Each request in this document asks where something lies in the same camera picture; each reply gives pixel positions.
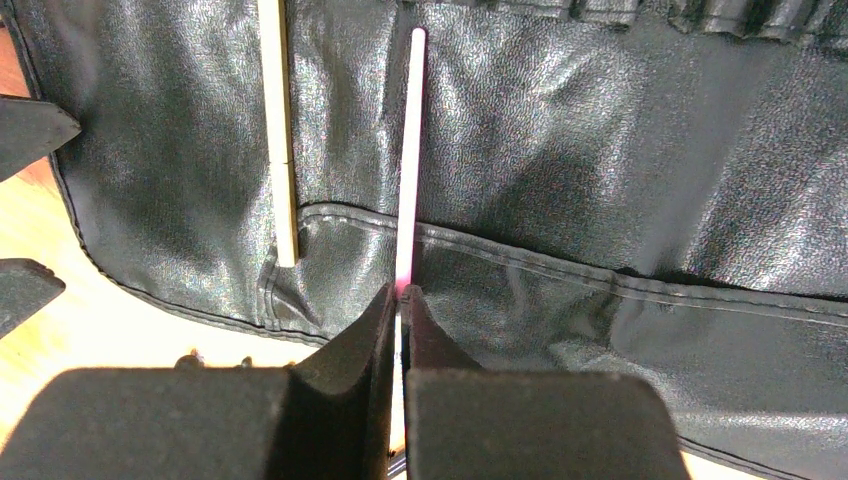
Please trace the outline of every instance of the black cable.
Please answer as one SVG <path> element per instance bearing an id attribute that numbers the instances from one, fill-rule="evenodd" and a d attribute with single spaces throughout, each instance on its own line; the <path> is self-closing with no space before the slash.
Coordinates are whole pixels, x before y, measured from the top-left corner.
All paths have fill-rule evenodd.
<path id="1" fill-rule="evenodd" d="M 404 450 L 398 450 L 389 459 L 389 473 L 388 478 L 391 480 L 392 478 L 397 477 L 401 473 L 406 471 L 406 452 Z"/>

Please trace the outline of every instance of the pink stick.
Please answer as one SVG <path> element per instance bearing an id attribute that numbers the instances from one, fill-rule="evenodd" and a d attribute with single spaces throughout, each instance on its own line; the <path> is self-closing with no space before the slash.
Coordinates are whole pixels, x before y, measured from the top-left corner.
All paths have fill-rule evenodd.
<path id="1" fill-rule="evenodd" d="M 406 87 L 406 118 L 400 159 L 400 200 L 398 204 L 397 259 L 395 290 L 398 298 L 412 282 L 412 247 L 415 237 L 415 203 L 418 197 L 418 156 L 421 151 L 421 102 L 424 93 L 424 46 L 427 34 L 412 31 L 409 52 L 409 80 Z"/>

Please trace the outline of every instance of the wooden surface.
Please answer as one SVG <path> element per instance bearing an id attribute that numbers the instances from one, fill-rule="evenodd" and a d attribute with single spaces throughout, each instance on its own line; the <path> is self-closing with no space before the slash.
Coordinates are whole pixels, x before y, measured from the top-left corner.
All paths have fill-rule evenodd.
<path id="1" fill-rule="evenodd" d="M 5 29 L 0 29 L 0 93 L 28 95 Z M 120 290 L 83 255 L 45 159 L 0 183 L 0 258 L 21 257 L 52 269 L 67 290 L 0 340 L 0 448 L 33 397 L 67 369 L 173 367 L 192 349 L 212 366 L 231 367 L 245 356 L 257 366 L 282 366 L 313 351 L 184 320 Z M 397 395 L 395 400 L 393 425 L 402 425 Z M 394 428 L 392 436 L 393 445 L 402 443 L 401 429 Z M 696 479 L 755 478 L 684 458 Z"/>

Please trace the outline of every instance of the black leather pouch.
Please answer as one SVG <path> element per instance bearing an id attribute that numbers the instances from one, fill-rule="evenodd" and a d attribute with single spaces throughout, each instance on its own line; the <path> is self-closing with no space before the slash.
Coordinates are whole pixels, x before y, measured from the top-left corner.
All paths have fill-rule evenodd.
<path id="1" fill-rule="evenodd" d="M 275 267 L 250 0 L 5 0 L 54 171 L 127 291 L 321 344 L 391 278 L 428 31 L 415 283 L 484 366 L 646 378 L 687 450 L 848 475 L 844 1 L 289 0 L 300 244 Z M 116 323 L 116 328 L 124 328 Z"/>

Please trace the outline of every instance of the wooden table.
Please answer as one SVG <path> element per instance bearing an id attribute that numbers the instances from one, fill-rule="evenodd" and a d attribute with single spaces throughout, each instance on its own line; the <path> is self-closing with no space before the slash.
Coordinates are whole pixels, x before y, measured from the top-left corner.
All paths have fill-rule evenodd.
<path id="1" fill-rule="evenodd" d="M 28 96 L 11 39 L 0 29 L 0 93 Z M 0 340 L 0 448 L 35 395 L 76 367 L 173 367 L 197 349 L 210 366 L 245 356 L 257 366 L 299 361 L 313 349 L 175 317 L 125 293 L 100 275 L 71 230 L 46 159 L 0 184 L 0 258 L 32 258 L 67 284 L 56 300 Z M 395 398 L 393 445 L 402 445 L 402 402 Z M 684 455 L 693 478 L 755 477 Z"/>

